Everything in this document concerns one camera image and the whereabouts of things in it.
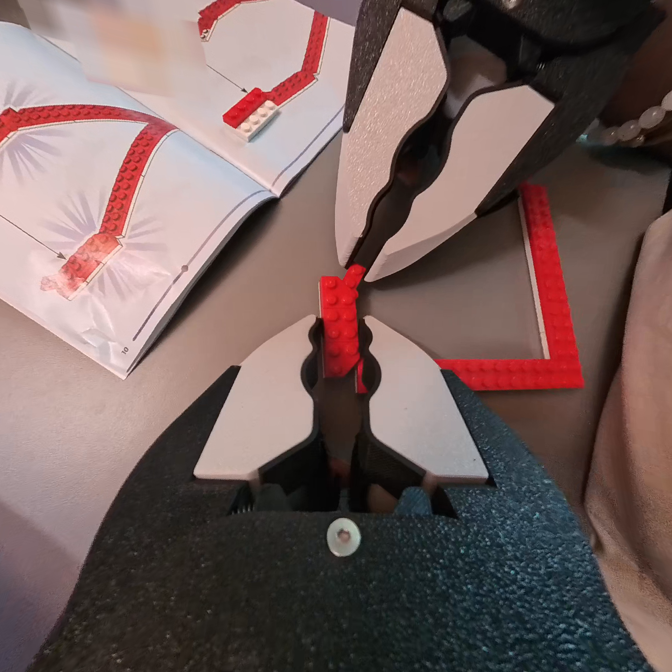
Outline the small red brick assembly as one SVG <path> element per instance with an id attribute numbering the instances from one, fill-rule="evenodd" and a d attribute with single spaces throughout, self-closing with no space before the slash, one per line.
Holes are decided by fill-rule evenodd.
<path id="1" fill-rule="evenodd" d="M 337 276 L 321 277 L 318 289 L 323 322 L 323 375 L 342 378 L 354 370 L 355 390 L 357 394 L 365 394 L 356 309 L 358 291 L 349 290 L 343 278 Z"/>

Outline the open brick instruction booklet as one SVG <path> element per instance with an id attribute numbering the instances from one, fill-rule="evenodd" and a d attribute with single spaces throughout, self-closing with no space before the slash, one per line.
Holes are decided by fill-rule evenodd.
<path id="1" fill-rule="evenodd" d="M 354 27 L 307 1 L 19 1 L 1 299 L 125 379 L 340 131 Z"/>

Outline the person's right forearm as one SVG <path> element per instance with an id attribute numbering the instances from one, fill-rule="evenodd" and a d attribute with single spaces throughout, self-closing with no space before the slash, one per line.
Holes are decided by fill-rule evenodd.
<path id="1" fill-rule="evenodd" d="M 626 144 L 671 164 L 671 2 L 656 1 L 665 13 L 635 54 L 622 84 L 600 115 L 603 126 L 622 128 Z"/>

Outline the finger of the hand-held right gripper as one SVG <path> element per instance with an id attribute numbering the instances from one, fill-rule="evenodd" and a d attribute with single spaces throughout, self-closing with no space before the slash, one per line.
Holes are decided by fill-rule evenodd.
<path id="1" fill-rule="evenodd" d="M 476 210 L 521 153 L 554 102 L 530 85 L 479 91 L 463 108 L 438 177 L 368 270 L 373 282 L 405 269 L 474 221 Z"/>
<path id="2" fill-rule="evenodd" d="M 374 208 L 391 187 L 407 137 L 436 110 L 448 85 L 446 49 L 431 19 L 400 8 L 343 130 L 335 198 L 335 243 L 347 267 L 371 234 Z"/>

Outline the angled red brick frame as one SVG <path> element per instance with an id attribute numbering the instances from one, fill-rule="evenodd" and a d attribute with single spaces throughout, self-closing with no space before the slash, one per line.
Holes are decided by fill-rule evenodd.
<path id="1" fill-rule="evenodd" d="M 518 206 L 543 356 L 538 359 L 437 359 L 474 391 L 582 389 L 583 373 L 548 200 L 524 183 Z"/>

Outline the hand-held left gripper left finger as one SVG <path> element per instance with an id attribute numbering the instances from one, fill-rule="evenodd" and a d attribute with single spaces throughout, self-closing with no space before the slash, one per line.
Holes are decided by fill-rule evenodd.
<path id="1" fill-rule="evenodd" d="M 306 484 L 319 470 L 318 422 L 306 373 L 315 357 L 318 324 L 315 315 L 307 315 L 237 368 L 195 478 Z"/>

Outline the person's beige clothing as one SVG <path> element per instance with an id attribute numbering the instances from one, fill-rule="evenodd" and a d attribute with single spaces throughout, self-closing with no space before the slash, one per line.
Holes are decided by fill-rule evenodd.
<path id="1" fill-rule="evenodd" d="M 643 238 L 584 510 L 622 621 L 654 670 L 670 671 L 671 212 Z"/>

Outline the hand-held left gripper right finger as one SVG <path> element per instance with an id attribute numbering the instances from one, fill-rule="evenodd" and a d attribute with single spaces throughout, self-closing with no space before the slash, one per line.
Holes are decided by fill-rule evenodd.
<path id="1" fill-rule="evenodd" d="M 423 484 L 482 484 L 487 467 L 439 365 L 373 316 L 368 352 L 380 369 L 368 403 L 374 440 L 403 458 Z"/>

